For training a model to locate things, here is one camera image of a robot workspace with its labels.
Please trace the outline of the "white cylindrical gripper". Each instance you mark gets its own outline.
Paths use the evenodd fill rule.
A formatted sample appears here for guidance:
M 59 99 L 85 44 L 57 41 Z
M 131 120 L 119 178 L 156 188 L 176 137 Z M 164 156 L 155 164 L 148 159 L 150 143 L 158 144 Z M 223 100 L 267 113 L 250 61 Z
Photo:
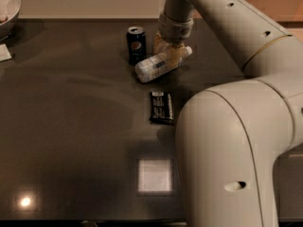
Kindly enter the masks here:
M 185 49 L 185 46 L 181 43 L 190 36 L 192 27 L 193 19 L 177 22 L 170 19 L 164 12 L 160 14 L 158 22 L 159 32 L 154 37 L 153 53 L 159 54 L 168 48 L 169 68 L 176 68 L 181 63 Z

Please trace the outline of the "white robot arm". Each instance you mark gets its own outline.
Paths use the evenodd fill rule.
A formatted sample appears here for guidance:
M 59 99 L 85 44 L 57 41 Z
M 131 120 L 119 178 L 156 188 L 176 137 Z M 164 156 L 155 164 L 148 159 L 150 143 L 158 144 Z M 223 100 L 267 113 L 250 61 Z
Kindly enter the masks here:
M 198 11 L 244 80 L 181 110 L 176 158 L 188 227 L 278 227 L 273 168 L 302 142 L 302 43 L 245 0 L 166 0 L 156 41 L 188 38 Z

